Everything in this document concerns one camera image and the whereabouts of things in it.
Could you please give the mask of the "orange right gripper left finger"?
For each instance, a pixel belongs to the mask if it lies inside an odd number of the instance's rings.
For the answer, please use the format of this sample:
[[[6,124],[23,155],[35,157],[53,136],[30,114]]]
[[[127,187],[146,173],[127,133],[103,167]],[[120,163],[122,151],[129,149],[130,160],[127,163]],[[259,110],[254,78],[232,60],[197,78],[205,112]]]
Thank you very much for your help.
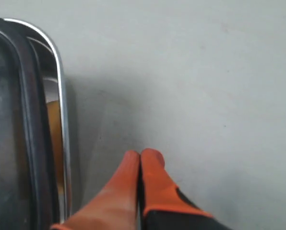
[[[108,183],[86,206],[52,230],[135,230],[139,153],[129,150]]]

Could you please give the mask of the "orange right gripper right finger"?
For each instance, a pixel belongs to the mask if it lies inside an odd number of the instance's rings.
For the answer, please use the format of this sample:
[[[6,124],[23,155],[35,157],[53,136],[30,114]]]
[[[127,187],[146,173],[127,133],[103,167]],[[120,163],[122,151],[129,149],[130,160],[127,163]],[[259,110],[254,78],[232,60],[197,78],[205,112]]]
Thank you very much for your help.
[[[140,217],[143,230],[226,230],[180,190],[165,170],[163,155],[144,149],[140,163]]]

